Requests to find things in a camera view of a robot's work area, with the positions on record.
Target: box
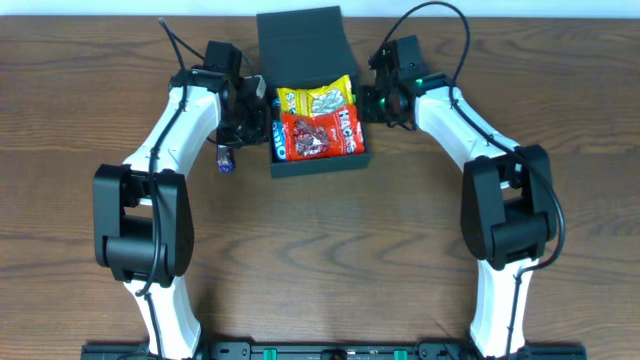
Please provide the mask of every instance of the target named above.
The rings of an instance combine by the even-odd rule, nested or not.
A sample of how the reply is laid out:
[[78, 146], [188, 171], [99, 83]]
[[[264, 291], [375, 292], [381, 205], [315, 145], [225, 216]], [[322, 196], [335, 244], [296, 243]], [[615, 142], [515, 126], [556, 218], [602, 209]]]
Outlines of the box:
[[[360, 117], [358, 65], [344, 34], [340, 7], [258, 14], [257, 21], [261, 72], [268, 86], [311, 89], [348, 74]], [[280, 162], [271, 134], [271, 177], [367, 167], [371, 154], [364, 123], [360, 125], [364, 153], [325, 159]]]

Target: white background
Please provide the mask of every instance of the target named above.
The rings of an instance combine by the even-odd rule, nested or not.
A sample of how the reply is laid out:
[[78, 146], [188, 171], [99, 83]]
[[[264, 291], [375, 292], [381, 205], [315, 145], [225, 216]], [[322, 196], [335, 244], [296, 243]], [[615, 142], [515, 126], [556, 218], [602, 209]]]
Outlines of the white background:
[[[344, 16], [400, 16], [419, 0], [0, 0], [5, 15], [255, 15], [340, 5]], [[467, 16], [640, 18], [640, 0], [451, 0]], [[453, 15], [429, 7], [417, 16]]]

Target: red package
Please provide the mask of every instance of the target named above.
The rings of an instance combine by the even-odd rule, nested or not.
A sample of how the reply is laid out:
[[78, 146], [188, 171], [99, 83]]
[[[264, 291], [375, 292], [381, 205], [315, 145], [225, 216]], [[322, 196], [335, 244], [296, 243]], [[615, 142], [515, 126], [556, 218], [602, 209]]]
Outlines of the red package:
[[282, 128], [287, 161], [364, 152], [362, 128], [354, 105], [316, 117], [283, 113]]

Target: wooden surface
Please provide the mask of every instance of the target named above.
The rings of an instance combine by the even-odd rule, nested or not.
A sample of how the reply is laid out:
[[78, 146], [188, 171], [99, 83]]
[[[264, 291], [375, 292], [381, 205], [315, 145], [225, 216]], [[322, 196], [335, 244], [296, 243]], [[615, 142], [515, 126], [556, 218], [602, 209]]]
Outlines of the wooden surface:
[[[393, 21], [345, 20], [365, 83]], [[201, 51], [231, 41], [260, 68], [253, 18], [169, 24]], [[549, 151], [568, 221], [564, 255], [533, 277], [527, 338], [637, 358], [640, 22], [471, 28], [465, 97], [505, 135]], [[398, 35], [413, 33], [433, 68], [453, 71], [457, 20], [412, 19]], [[0, 358], [73, 359], [87, 341], [144, 340], [131, 295], [93, 257], [92, 177], [146, 138], [176, 69], [155, 18], [0, 18]], [[206, 337], [463, 335], [477, 270], [459, 230], [461, 175], [425, 134], [368, 129], [368, 169], [281, 180], [266, 145], [239, 151], [230, 175], [205, 145], [188, 182], [187, 281]]]

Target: wooden table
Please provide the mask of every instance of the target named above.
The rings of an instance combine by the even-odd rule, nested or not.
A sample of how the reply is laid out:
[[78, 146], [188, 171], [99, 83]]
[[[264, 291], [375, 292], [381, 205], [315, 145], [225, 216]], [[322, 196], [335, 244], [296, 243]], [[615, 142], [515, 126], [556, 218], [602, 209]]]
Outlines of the wooden table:
[[[344, 21], [365, 83], [367, 56], [394, 21]], [[200, 51], [230, 41], [260, 68], [253, 18], [169, 24]], [[640, 22], [471, 28], [466, 98], [505, 135], [549, 151], [568, 220], [563, 256], [533, 277], [527, 338], [637, 358]], [[459, 21], [410, 19], [397, 35], [414, 33], [432, 67], [451, 73]], [[176, 69], [155, 18], [0, 19], [0, 358], [73, 359], [88, 341], [144, 340], [131, 295], [94, 260], [92, 177], [146, 138]], [[230, 175], [203, 147], [188, 182], [197, 239], [187, 281], [205, 338], [463, 335], [477, 270], [459, 229], [461, 175], [425, 134], [368, 129], [369, 168], [281, 180], [266, 145], [237, 152]]]

